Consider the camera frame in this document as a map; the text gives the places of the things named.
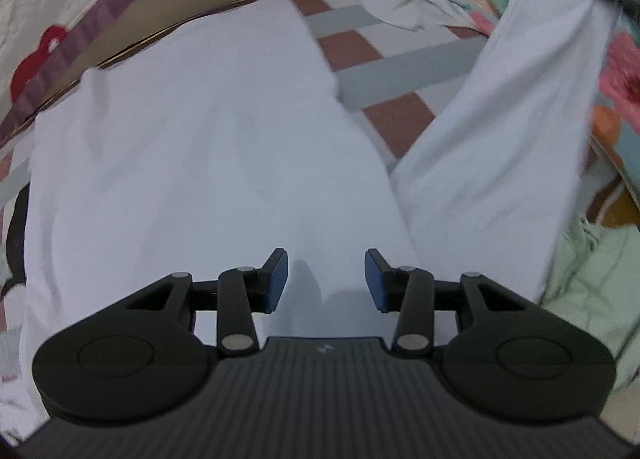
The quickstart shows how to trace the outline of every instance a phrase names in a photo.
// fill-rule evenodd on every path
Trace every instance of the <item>white blanket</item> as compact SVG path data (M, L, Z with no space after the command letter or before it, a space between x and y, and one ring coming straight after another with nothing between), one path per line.
M261 340L388 340L394 317L375 311L364 281L372 246L392 265L449 280L481 271L535 298L572 206L615 13L595 0L511 2L391 182L287 0L199 19L87 72L38 117L31 157L20 362L39 420L37 347L173 271L212 279L286 248L290 279L278 310L256 317ZM214 322L198 318L206 343ZM453 334L436 321L436 342Z

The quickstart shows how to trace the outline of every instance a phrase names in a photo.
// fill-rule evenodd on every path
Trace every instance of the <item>purple trim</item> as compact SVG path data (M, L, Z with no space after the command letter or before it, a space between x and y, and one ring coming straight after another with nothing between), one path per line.
M0 123L0 148L42 104L46 90L62 77L73 61L111 26L136 0L98 0L66 38L52 51L49 58L29 80L8 114Z

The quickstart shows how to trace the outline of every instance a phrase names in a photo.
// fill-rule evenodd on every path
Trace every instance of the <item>ribbed black surface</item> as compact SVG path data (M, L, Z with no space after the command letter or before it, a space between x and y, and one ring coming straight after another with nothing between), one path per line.
M270 339L225 360L195 399L127 428L55 420L28 459L616 459L630 447L595 419L525 428L453 399L430 366L377 339Z

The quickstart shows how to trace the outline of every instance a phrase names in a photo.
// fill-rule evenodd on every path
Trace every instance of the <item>white logo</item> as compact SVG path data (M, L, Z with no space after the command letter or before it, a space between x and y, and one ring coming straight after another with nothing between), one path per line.
M329 344L324 344L322 347L316 347L319 353L327 354L334 350L334 346Z

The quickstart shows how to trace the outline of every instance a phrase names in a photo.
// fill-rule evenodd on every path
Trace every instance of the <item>green fabric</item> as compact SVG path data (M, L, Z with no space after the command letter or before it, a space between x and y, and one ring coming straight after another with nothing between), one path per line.
M614 390L628 385L640 366L638 228L575 218L556 248L542 306L603 342L618 358Z

